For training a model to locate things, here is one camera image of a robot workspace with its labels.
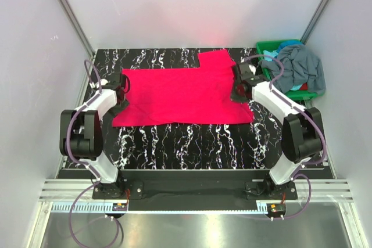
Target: gray cloth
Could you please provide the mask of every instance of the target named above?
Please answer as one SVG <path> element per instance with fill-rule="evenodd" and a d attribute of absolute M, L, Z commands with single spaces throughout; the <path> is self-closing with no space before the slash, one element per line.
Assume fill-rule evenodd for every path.
<path fill-rule="evenodd" d="M 286 46 L 277 57 L 284 65 L 284 74 L 274 85 L 281 92 L 293 86 L 307 83 L 308 91 L 323 94 L 326 90 L 321 60 L 302 44 Z M 280 66 L 274 61 L 261 60 L 259 65 L 268 68 L 273 76 L 280 74 Z"/>

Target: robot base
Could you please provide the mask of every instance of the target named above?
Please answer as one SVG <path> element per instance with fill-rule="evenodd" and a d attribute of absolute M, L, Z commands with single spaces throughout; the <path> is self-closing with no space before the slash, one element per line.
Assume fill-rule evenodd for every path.
<path fill-rule="evenodd" d="M 247 190 L 249 189 L 257 189 L 257 186 L 259 186 L 260 183 L 262 182 L 255 181 L 245 183 L 246 198 L 248 200 L 281 200 L 284 193 L 286 200 L 296 200 L 298 198 L 295 183 L 292 181 L 283 185 L 282 187 L 279 186 L 274 192 L 269 195 L 266 193 L 258 195 L 259 193 L 247 192 Z"/>
<path fill-rule="evenodd" d="M 125 190 L 130 191 L 130 200 L 142 199 L 144 184 L 142 181 L 126 181 L 124 190 L 118 187 L 99 184 L 93 190 L 92 198 L 94 200 L 123 200 L 126 199 Z"/>

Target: metal floor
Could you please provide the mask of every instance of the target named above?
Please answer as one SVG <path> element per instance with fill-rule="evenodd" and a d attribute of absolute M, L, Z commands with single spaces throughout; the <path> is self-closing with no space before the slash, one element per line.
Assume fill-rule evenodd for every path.
<path fill-rule="evenodd" d="M 300 209 L 289 204 L 287 215 Z M 95 248 L 110 243 L 114 223 L 89 221 L 99 214 L 73 215 L 73 228 L 83 244 Z M 322 248 L 351 247 L 336 204 L 312 203 L 299 217 L 286 221 L 256 221 L 239 215 L 127 214 L 119 219 L 124 231 L 112 247 L 136 248 Z M 52 213 L 42 247 L 78 247 L 70 237 L 68 214 Z"/>

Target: red cloth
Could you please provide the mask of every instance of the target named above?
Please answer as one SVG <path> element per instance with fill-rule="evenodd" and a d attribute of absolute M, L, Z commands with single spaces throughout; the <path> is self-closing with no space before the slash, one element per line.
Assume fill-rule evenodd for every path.
<path fill-rule="evenodd" d="M 205 52 L 198 58 L 200 67 L 193 69 L 123 70 L 131 82 L 130 105 L 112 125 L 252 122 L 248 105 L 230 100 L 235 63 L 228 52 Z"/>
<path fill-rule="evenodd" d="M 307 83 L 304 83 L 299 90 L 307 90 Z"/>

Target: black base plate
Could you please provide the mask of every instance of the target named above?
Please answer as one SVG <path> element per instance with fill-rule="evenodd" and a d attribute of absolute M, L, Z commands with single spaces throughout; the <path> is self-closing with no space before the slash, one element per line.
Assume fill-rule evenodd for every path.
<path fill-rule="evenodd" d="M 245 189 L 256 189 L 257 184 L 260 183 L 259 181 L 255 182 L 246 182 L 245 183 Z M 268 196 L 265 194 L 261 195 L 254 195 L 250 193 L 246 193 L 246 198 L 248 200 L 281 200 L 283 198 L 283 193 L 285 193 L 285 199 L 286 200 L 296 200 L 298 198 L 297 191 L 296 191 L 296 185 L 294 182 L 290 182 L 288 184 L 288 187 L 283 189 L 282 191 L 279 191 L 277 194 Z"/>
<path fill-rule="evenodd" d="M 144 183 L 142 181 L 127 181 L 126 190 L 129 189 L 130 200 L 140 200 L 142 199 L 144 191 Z M 99 186 L 96 186 L 93 190 L 92 199 L 94 200 L 123 200 L 126 199 L 125 193 L 115 193 L 115 192 L 102 192 L 99 190 Z"/>

